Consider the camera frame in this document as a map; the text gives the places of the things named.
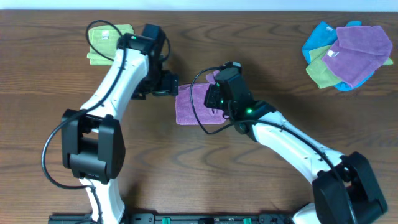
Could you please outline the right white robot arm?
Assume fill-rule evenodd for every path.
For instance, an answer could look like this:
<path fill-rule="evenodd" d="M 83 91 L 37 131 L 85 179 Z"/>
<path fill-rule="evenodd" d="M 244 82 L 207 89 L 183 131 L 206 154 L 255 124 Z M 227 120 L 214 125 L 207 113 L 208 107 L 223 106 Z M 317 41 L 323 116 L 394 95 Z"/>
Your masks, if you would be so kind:
<path fill-rule="evenodd" d="M 222 110 L 237 132 L 276 152 L 311 184 L 314 201 L 292 216 L 292 223 L 375 222 L 387 211 L 387 202 L 370 162 L 354 151 L 346 156 L 317 142 L 281 112 L 255 100 L 241 67 L 217 68 L 215 83 L 204 105 Z"/>

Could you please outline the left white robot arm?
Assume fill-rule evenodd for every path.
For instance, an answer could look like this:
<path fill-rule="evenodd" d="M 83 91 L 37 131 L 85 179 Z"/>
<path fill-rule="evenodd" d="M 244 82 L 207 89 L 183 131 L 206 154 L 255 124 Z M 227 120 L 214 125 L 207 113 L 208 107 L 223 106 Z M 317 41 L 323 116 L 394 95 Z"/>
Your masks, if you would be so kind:
<path fill-rule="evenodd" d="M 177 96 L 178 76 L 162 68 L 162 49 L 169 40 L 161 27 L 146 24 L 142 34 L 124 34 L 113 64 L 94 95 L 62 117 L 62 162 L 86 186 L 92 222 L 122 223 L 125 204 L 117 177 L 126 148 L 121 120 L 130 100 L 146 95 Z"/>

